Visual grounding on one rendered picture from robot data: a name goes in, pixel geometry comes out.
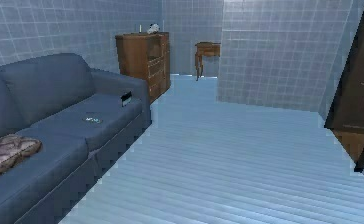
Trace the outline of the brown patterned cushion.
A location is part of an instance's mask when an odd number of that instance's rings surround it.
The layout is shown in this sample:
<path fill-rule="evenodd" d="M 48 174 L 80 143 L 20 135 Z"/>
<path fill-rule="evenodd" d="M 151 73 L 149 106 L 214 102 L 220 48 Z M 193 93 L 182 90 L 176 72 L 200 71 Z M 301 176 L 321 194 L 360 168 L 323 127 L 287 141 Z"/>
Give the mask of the brown patterned cushion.
<path fill-rule="evenodd" d="M 42 142 L 30 137 L 9 134 L 0 138 L 0 176 L 17 164 L 38 153 Z"/>

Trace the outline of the dark brown room door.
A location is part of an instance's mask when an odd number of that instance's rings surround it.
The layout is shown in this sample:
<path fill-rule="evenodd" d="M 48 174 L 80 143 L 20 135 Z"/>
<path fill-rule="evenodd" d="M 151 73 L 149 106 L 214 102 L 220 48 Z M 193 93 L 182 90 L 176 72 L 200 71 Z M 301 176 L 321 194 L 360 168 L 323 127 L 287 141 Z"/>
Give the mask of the dark brown room door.
<path fill-rule="evenodd" d="M 364 9 L 324 127 L 364 135 Z M 362 172 L 364 145 L 354 140 L 346 152 L 355 162 L 354 171 Z"/>

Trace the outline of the brown wooden chest of drawers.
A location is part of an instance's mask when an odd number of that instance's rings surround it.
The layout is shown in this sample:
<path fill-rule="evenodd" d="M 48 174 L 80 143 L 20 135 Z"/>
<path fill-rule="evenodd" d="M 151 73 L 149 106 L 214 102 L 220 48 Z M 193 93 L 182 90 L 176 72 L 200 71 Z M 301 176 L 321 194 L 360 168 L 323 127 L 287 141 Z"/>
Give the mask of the brown wooden chest of drawers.
<path fill-rule="evenodd" d="M 147 82 L 150 102 L 171 86 L 168 32 L 115 36 L 120 73 Z"/>

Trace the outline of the blue sofa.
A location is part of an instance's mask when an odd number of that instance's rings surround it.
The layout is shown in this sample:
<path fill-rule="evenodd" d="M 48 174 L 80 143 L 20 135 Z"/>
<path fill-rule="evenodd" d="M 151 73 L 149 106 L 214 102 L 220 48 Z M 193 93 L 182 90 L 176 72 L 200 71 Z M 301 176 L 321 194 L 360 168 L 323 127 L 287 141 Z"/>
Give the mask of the blue sofa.
<path fill-rule="evenodd" d="M 0 66 L 0 138 L 42 142 L 0 176 L 0 224 L 58 224 L 150 124 L 144 80 L 92 68 L 75 53 Z"/>

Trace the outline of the small black and white box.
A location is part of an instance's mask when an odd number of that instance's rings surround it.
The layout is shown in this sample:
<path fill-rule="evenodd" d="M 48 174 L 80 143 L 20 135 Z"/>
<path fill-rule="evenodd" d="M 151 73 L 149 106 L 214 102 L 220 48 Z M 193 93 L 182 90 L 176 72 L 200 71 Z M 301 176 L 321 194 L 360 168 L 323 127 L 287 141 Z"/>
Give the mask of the small black and white box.
<path fill-rule="evenodd" d="M 125 107 L 127 104 L 131 102 L 132 92 L 129 91 L 121 96 L 121 105 Z"/>

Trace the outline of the brown wooden side table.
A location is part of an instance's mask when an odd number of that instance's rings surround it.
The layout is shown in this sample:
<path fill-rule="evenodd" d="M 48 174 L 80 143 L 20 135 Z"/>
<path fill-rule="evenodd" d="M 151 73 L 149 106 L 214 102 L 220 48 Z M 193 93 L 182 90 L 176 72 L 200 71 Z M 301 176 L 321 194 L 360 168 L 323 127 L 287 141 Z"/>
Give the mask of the brown wooden side table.
<path fill-rule="evenodd" d="M 195 68 L 196 79 L 203 73 L 203 57 L 220 56 L 220 44 L 215 42 L 199 42 L 196 44 Z"/>

